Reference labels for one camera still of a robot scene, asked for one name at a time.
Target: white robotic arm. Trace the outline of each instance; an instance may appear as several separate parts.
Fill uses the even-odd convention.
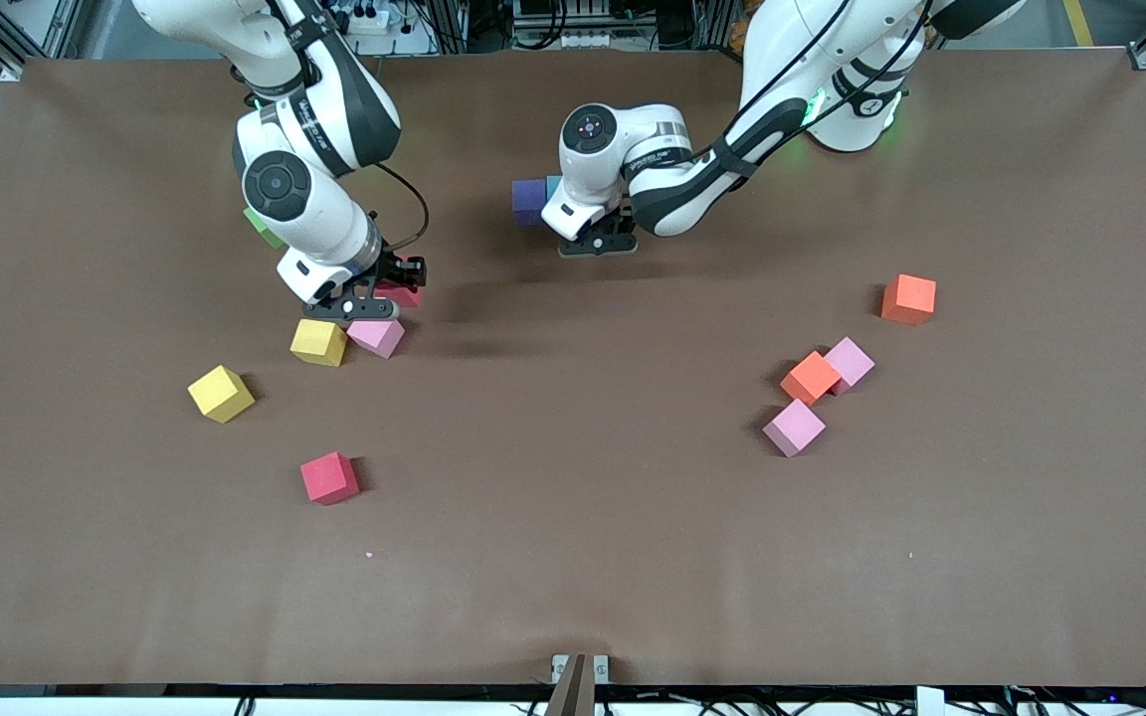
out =
[[[219,50],[267,104],[237,120],[233,162],[245,203],[290,249],[277,273],[327,321],[387,321],[378,282],[417,290],[419,258],[398,259],[372,214],[336,182],[387,159],[395,104],[314,0],[133,0],[150,26]]]
[[[937,0],[942,9],[932,17],[951,15],[947,24],[968,36],[1022,3]],[[669,105],[574,109],[560,131],[564,178],[542,208],[542,219],[568,239],[560,253],[630,251],[634,223],[657,236],[690,230],[801,132],[840,151],[873,144],[890,125],[905,73],[923,50],[934,3],[928,0],[921,14],[913,13],[916,5],[767,0],[746,34],[740,109],[696,157],[681,113]],[[618,168],[613,182],[606,180],[609,167]],[[629,215],[620,207],[622,189],[631,199]]]

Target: yellow line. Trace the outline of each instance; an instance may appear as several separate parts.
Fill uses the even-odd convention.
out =
[[[1077,47],[1094,47],[1096,38],[1090,37],[1086,13],[1082,11],[1082,0],[1063,0],[1063,10],[1068,13],[1068,24],[1073,26],[1073,38],[1077,40]]]

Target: orange cube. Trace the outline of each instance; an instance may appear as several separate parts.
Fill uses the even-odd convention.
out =
[[[936,312],[936,282],[901,274],[882,291],[882,317],[923,325]]]
[[[838,371],[825,361],[822,354],[813,351],[808,357],[802,359],[795,365],[795,370],[790,371],[785,380],[780,381],[782,388],[790,394],[790,398],[801,400],[803,404],[811,404],[819,400],[825,391],[833,387],[833,384],[841,378]]]

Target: table surface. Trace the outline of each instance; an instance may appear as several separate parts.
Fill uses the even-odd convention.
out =
[[[0,89],[0,682],[1146,680],[1146,72],[931,53],[863,155],[784,148],[689,235],[564,261],[510,180],[578,102],[727,123],[719,55],[388,61],[433,208],[390,362],[292,357],[223,63]],[[378,172],[344,186],[417,227]],[[880,321],[897,273],[940,282]],[[878,361],[796,458],[777,381]],[[226,426],[217,363],[259,402]],[[306,502],[297,469],[363,463]],[[374,553],[367,558],[366,553]]]

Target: cube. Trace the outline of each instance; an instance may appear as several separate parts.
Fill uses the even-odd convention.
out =
[[[542,207],[547,204],[545,180],[516,180],[510,182],[510,210],[523,227],[542,223]]]
[[[780,386],[790,398],[801,400],[803,404],[811,404],[832,388],[839,378],[838,371],[833,370],[822,354],[813,351],[790,371],[786,379],[780,381]]]
[[[305,363],[337,368],[343,363],[346,346],[347,336],[335,323],[304,318],[295,331],[290,353],[298,355]]]
[[[254,395],[241,376],[222,365],[188,386],[188,395],[197,403],[197,411],[217,423],[227,423],[254,404]]]
[[[374,290],[374,298],[390,298],[392,304],[397,304],[401,308],[418,308],[419,305],[423,305],[422,290],[390,283],[379,284],[378,289]]]
[[[379,359],[391,359],[395,345],[405,336],[400,321],[353,321],[347,338]]]
[[[861,346],[850,338],[838,341],[838,345],[829,349],[829,353],[825,354],[825,361],[833,367],[833,370],[838,371],[837,384],[829,388],[834,395],[847,393],[851,386],[863,379],[864,373],[873,368],[873,359],[865,355],[861,351]]]
[[[816,435],[825,430],[825,423],[816,414],[810,411],[808,404],[802,400],[795,400],[786,404],[784,411],[778,412],[772,422],[763,427],[768,440],[777,444],[786,457],[793,457],[808,448],[810,441],[816,440]]]
[[[923,325],[936,312],[936,282],[901,274],[882,291],[882,317]]]
[[[317,504],[337,504],[360,494],[356,472],[351,467],[351,459],[342,453],[322,455],[311,463],[304,463],[299,472],[304,475],[308,499]]]
[[[281,249],[285,245],[282,239],[277,238],[275,233],[268,228],[268,225],[264,222],[264,219],[254,212],[254,208],[246,207],[242,213],[245,214],[246,221],[254,227],[254,230],[259,231],[260,236],[264,236],[264,241],[267,241],[268,245],[272,245],[273,249]]]

